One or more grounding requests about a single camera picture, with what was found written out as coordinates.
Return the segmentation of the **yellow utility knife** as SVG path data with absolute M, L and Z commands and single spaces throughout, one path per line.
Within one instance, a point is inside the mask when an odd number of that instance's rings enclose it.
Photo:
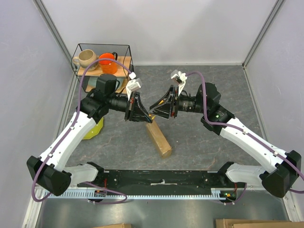
M 162 103 L 164 102 L 164 100 L 161 100 L 157 105 L 155 105 L 153 108 L 150 108 L 150 110 L 149 110 L 149 116 L 150 116 L 150 118 L 152 119 L 152 120 L 154 120 L 155 119 L 155 117 L 156 117 L 156 108 L 158 108 L 158 106 L 159 105 L 161 105 Z

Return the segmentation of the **brown cardboard express box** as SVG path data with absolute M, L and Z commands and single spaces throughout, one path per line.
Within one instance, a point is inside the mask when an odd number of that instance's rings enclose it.
M 153 121 L 152 123 L 147 123 L 146 125 L 147 133 L 154 143 L 154 146 L 159 153 L 160 157 L 162 159 L 168 158 L 171 156 L 172 147 L 168 143 L 166 137 L 160 130 L 158 124 L 156 121 Z

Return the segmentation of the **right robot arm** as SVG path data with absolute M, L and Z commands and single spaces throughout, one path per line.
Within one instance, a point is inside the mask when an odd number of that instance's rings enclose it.
M 258 166 L 226 162 L 218 174 L 218 183 L 228 187 L 234 182 L 262 186 L 275 197 L 283 198 L 299 177 L 301 155 L 286 152 L 270 144 L 245 127 L 230 111 L 224 108 L 216 86 L 200 85 L 195 96 L 182 95 L 171 85 L 168 92 L 150 106 L 150 113 L 162 118 L 176 117 L 179 111 L 201 113 L 201 122 L 209 131 L 233 142 L 258 163 Z

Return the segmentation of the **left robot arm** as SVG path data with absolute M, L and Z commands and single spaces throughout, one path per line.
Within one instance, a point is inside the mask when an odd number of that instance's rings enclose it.
M 132 72 L 127 83 L 125 95 L 116 92 L 117 78 L 105 74 L 98 77 L 96 87 L 78 102 L 72 119 L 56 140 L 39 156 L 30 156 L 27 167 L 33 179 L 33 185 L 40 185 L 55 196 L 62 195 L 71 185 L 89 182 L 99 187 L 104 175 L 92 164 L 66 167 L 66 163 L 83 140 L 109 110 L 124 113 L 125 120 L 152 123 L 147 110 L 141 103 L 142 82 Z

